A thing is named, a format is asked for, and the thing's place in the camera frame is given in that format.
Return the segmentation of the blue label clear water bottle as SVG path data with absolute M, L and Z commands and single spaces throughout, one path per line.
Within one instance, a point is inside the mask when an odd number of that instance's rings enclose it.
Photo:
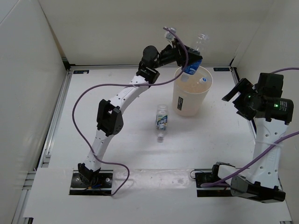
M 193 40 L 192 44 L 191 44 L 191 48 L 194 49 L 195 51 L 202 53 L 205 44 L 208 41 L 208 36 L 207 34 L 203 34 L 203 33 L 198 33 L 196 38 Z M 183 73 L 181 75 L 180 80 L 182 82 L 187 82 L 189 77 L 193 76 L 197 69 L 199 68 L 200 64 L 202 62 L 202 59 L 200 59 L 197 62 L 194 62 L 190 65 L 188 65 L 184 70 Z

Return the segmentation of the clear unlabelled plastic bottle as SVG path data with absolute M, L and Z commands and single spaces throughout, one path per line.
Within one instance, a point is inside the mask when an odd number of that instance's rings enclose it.
M 208 89 L 208 81 L 205 77 L 191 80 L 187 86 L 187 91 L 190 93 L 203 93 Z

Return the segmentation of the green white label water bottle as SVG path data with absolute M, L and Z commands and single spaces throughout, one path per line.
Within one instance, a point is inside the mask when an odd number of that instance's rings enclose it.
M 157 141 L 163 142 L 168 128 L 168 106 L 158 105 L 156 110 L 155 127 L 157 133 Z

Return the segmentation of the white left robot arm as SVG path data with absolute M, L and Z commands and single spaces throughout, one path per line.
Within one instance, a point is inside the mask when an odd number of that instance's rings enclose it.
M 89 187 L 97 184 L 102 159 L 111 139 L 123 128 L 123 113 L 140 94 L 149 89 L 159 77 L 157 68 L 176 62 L 178 66 L 190 65 L 202 59 L 200 53 L 190 47 L 175 43 L 161 52 L 150 45 L 143 50 L 138 71 L 128 87 L 109 100 L 102 99 L 97 112 L 97 131 L 92 149 L 83 163 L 78 164 L 81 181 Z

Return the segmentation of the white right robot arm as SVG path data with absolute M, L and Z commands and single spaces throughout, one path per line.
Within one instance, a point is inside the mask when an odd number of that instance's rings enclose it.
M 237 114 L 247 120 L 254 120 L 256 140 L 252 161 L 243 168 L 218 162 L 210 174 L 211 184 L 202 187 L 227 184 L 232 196 L 262 203 L 276 203 L 285 200 L 280 189 L 278 165 L 282 141 L 292 121 L 294 104 L 282 98 L 284 77 L 279 74 L 262 73 L 257 84 L 241 79 L 222 100 L 233 101 Z

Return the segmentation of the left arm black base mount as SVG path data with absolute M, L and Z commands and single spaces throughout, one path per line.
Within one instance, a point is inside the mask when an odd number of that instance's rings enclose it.
M 91 182 L 83 182 L 79 172 L 74 170 L 69 195 L 109 196 L 112 194 L 113 174 L 113 170 L 101 170 Z

